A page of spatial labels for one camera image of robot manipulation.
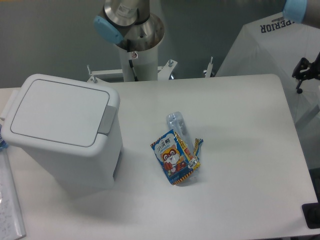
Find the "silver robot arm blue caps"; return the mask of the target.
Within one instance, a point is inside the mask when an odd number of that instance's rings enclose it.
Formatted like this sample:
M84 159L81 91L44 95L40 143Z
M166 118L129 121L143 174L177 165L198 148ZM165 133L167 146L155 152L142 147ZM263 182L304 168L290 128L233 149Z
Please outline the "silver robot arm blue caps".
M289 21L320 29L320 1L286 0L282 17L268 28L286 27ZM105 41L117 47L124 82L171 78L177 62L170 59L162 68L158 66L158 47L165 27L161 19L150 12L150 0L105 0L93 25Z

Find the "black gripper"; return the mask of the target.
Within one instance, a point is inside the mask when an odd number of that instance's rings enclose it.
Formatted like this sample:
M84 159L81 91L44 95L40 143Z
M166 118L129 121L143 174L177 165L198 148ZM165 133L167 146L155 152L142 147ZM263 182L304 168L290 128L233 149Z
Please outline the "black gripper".
M315 61L310 63L305 57L302 57L292 72L295 79L316 79L320 80L320 52Z

